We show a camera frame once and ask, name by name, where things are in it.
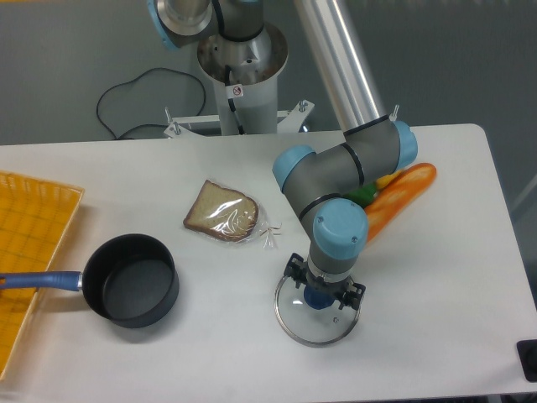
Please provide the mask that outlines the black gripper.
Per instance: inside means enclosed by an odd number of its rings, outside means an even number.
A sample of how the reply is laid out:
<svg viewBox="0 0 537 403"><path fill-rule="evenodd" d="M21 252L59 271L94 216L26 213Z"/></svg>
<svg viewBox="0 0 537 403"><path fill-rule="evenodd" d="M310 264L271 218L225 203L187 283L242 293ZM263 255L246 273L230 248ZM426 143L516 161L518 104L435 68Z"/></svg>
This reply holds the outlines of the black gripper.
<svg viewBox="0 0 537 403"><path fill-rule="evenodd" d="M350 276L336 282L329 281L327 276L317 275L312 270L313 264L304 261L297 253L292 253L284 268L284 277L291 278L296 289L308 285L313 291L337 299L339 310L345 307L354 311L360 310L366 291L365 285L353 281Z"/></svg>

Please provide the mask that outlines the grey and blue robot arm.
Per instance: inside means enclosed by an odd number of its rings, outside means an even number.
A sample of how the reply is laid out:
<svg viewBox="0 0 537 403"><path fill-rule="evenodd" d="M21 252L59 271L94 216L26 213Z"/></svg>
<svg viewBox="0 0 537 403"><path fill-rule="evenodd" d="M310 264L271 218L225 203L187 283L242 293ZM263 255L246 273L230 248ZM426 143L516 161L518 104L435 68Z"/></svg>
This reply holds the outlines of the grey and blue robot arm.
<svg viewBox="0 0 537 403"><path fill-rule="evenodd" d="M292 258L284 273L311 308L357 309L364 289L350 271L373 227L346 194L411 164L418 145L409 126L385 112L346 4L295 6L344 141L320 153L295 146L274 161L279 188L310 238L308 258ZM165 45L196 44L223 134L276 132L277 77L288 51L262 2L151 1L148 10Z"/></svg>

